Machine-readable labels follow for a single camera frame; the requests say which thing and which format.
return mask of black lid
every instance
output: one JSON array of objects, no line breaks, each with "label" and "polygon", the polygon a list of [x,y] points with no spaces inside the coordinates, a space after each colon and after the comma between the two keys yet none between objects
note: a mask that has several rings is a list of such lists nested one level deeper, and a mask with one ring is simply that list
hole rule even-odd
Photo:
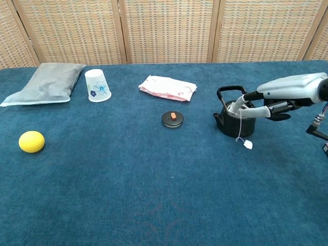
[{"label": "black lid", "polygon": [[168,111],[162,115],[162,122],[169,128],[177,128],[183,123],[183,115],[177,111]]}]

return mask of upside-down paper cup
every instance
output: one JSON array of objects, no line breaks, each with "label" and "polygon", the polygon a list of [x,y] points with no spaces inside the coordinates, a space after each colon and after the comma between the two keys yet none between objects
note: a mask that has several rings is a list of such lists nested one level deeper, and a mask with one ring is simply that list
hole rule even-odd
[{"label": "upside-down paper cup", "polygon": [[90,101],[99,103],[112,96],[104,72],[101,69],[91,69],[85,73],[85,77]]}]

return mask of tea bag tag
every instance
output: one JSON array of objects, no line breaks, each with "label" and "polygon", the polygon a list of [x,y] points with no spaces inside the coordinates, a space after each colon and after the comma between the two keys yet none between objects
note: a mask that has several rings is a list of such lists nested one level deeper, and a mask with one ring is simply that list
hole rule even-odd
[{"label": "tea bag tag", "polygon": [[253,148],[253,143],[251,142],[251,141],[249,141],[249,140],[246,140],[245,142],[244,142],[244,146],[247,148],[247,149],[252,149]]}]

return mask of woven screen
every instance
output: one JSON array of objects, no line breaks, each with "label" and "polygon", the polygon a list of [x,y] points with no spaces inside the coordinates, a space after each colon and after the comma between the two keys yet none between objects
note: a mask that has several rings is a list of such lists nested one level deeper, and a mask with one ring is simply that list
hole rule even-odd
[{"label": "woven screen", "polygon": [[328,60],[328,25],[323,34],[318,37],[319,42],[312,54],[312,60]]},{"label": "woven screen", "polygon": [[215,61],[297,60],[322,1],[224,1]]},{"label": "woven screen", "polygon": [[122,62],[112,2],[101,0],[19,0],[44,62]]},{"label": "woven screen", "polygon": [[207,61],[213,0],[125,0],[122,21],[128,61]]},{"label": "woven screen", "polygon": [[0,3],[0,68],[35,67],[33,49],[28,47],[6,1]]}]

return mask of flower print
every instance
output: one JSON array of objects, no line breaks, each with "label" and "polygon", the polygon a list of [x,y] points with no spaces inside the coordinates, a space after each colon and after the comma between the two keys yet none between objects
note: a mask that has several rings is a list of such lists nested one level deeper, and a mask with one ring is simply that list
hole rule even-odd
[{"label": "flower print", "polygon": [[96,96],[97,94],[96,94],[95,91],[90,91],[90,95],[92,95],[92,96]]},{"label": "flower print", "polygon": [[106,81],[98,81],[96,85],[93,87],[95,92],[98,92],[99,95],[104,95],[107,94],[107,86],[106,86]]}]

